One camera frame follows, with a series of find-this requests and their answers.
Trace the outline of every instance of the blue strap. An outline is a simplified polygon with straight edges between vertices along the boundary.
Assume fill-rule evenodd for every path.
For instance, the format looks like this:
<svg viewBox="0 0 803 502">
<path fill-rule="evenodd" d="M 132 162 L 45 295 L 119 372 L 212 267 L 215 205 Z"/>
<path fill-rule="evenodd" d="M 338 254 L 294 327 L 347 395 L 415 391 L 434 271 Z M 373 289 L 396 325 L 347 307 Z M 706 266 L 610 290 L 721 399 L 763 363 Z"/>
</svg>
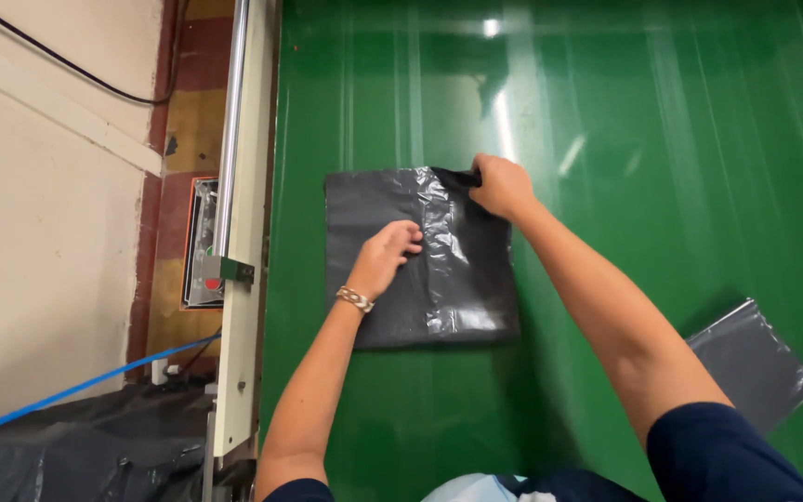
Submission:
<svg viewBox="0 0 803 502">
<path fill-rule="evenodd" d="M 197 345 L 201 345 L 201 344 L 204 344 L 204 343 L 211 342 L 214 339 L 217 339 L 217 338 L 219 338 L 221 336 L 222 336 L 222 334 L 221 334 L 221 332 L 219 332 L 219 333 L 217 333 L 215 335 L 212 335 L 211 337 L 206 337 L 206 338 L 203 338 L 203 339 L 199 339 L 197 341 L 193 341 L 191 343 L 186 343 L 186 344 L 184 344 L 183 346 L 180 346 L 180 347 L 168 348 L 168 349 L 162 351 L 159 354 L 154 354 L 153 356 L 148 356 L 148 357 L 139 359 L 139 360 L 137 360 L 137 361 L 135 361 L 133 363 L 126 364 L 125 366 L 121 366 L 120 368 L 117 368 L 115 370 L 107 371 L 105 374 L 98 375 L 95 378 L 93 378 L 92 380 L 89 380 L 89 381 L 86 381 L 86 382 L 82 382 L 82 383 L 80 383 L 78 385 L 74 385 L 73 387 L 70 387 L 69 389 L 62 390 L 61 392 L 58 392 L 57 394 L 54 394 L 53 396 L 46 397 L 45 399 L 42 399 L 41 401 L 37 401 L 37 402 L 35 402 L 35 403 L 31 404 L 31 405 L 26 405 L 26 406 L 22 407 L 19 410 L 15 410 L 15 411 L 12 411 L 9 414 L 0 416 L 0 425 L 2 425 L 3 423 L 10 422 L 10 421 L 12 421 L 12 420 L 14 420 L 14 419 L 16 419 L 18 417 L 25 416 L 29 412 L 35 412 L 36 410 L 44 408 L 44 407 L 46 407 L 48 405 L 52 405 L 52 404 L 56 403 L 57 401 L 60 401 L 64 397 L 69 396 L 70 394 L 75 394 L 76 392 L 79 392 L 79 391 L 81 391 L 83 389 L 87 389 L 87 388 L 95 385 L 96 383 L 104 382 L 105 380 L 107 380 L 109 378 L 112 378 L 112 377 L 115 377 L 115 376 L 117 376 L 117 375 L 119 375 L 119 374 L 121 374 L 123 372 L 129 371 L 129 370 L 131 370 L 133 368 L 138 368 L 142 364 L 147 364 L 147 363 L 150 363 L 151 361 L 155 361 L 157 359 L 162 359 L 162 358 L 164 358 L 166 356 L 170 356 L 172 354 L 175 354 L 176 352 L 181 352 L 182 350 L 186 350 L 188 348 L 192 348 L 192 347 L 195 347 Z"/>
</svg>

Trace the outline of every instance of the person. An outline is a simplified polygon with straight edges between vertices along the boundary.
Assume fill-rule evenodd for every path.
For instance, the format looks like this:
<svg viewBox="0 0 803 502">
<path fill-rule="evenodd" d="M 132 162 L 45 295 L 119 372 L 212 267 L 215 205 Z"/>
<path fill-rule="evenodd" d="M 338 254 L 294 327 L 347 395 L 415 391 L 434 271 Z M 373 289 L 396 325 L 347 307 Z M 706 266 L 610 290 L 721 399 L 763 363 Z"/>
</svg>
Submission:
<svg viewBox="0 0 803 502">
<path fill-rule="evenodd" d="M 803 478 L 795 468 L 732 407 L 637 286 L 541 205 L 526 170 L 487 154 L 475 156 L 473 169 L 483 185 L 470 190 L 471 198 L 510 221 L 534 248 L 606 372 L 665 499 L 803 502 Z M 330 309 L 277 403 L 259 457 L 255 502 L 333 500 L 324 454 L 356 330 L 367 300 L 389 286 L 406 252 L 421 250 L 422 237 L 416 223 L 392 222 L 363 245 L 345 298 Z M 581 470 L 531 479 L 473 474 L 442 485 L 428 500 L 518 497 L 641 500 Z"/>
</svg>

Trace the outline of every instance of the navy blue sleeve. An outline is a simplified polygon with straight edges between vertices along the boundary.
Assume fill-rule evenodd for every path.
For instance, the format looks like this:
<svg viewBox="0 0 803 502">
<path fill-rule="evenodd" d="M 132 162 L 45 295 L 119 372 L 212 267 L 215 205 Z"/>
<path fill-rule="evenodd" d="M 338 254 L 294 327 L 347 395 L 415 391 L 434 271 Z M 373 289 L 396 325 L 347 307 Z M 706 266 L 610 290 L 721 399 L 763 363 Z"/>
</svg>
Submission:
<svg viewBox="0 0 803 502">
<path fill-rule="evenodd" d="M 282 484 L 262 502 L 334 502 L 334 496 L 328 485 L 306 478 Z"/>
<path fill-rule="evenodd" d="M 650 428 L 646 455 L 669 502 L 803 502 L 803 478 L 742 415 L 719 403 L 679 406 Z"/>
</svg>

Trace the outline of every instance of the left hand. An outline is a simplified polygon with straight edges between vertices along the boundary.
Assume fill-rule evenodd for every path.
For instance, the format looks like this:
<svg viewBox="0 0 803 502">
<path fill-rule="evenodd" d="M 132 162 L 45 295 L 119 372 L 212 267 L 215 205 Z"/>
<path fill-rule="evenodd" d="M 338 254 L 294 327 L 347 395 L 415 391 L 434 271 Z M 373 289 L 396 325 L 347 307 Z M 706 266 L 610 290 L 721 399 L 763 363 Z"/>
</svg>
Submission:
<svg viewBox="0 0 803 502">
<path fill-rule="evenodd" d="M 395 271 L 405 264 L 405 252 L 419 253 L 422 245 L 414 244 L 423 238 L 417 223 L 399 220 L 383 227 L 365 241 L 351 269 L 346 287 L 370 301 L 386 291 L 395 278 Z"/>
</svg>

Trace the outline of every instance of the green surface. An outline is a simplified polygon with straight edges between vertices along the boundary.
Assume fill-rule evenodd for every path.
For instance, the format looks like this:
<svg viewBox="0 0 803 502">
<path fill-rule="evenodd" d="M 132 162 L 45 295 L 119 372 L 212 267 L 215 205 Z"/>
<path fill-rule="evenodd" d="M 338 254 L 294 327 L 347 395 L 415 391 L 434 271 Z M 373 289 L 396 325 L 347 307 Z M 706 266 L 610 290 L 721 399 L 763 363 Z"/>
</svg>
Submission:
<svg viewBox="0 0 803 502">
<path fill-rule="evenodd" d="M 803 359 L 803 3 L 285 0 L 282 22 L 263 432 L 323 319 L 324 175 L 465 169 L 477 151 L 526 166 L 682 334 L 754 297 Z M 519 235 L 514 268 L 519 343 L 353 356 L 338 500 L 556 465 L 661 499 Z M 803 473 L 803 406 L 771 440 Z"/>
</svg>

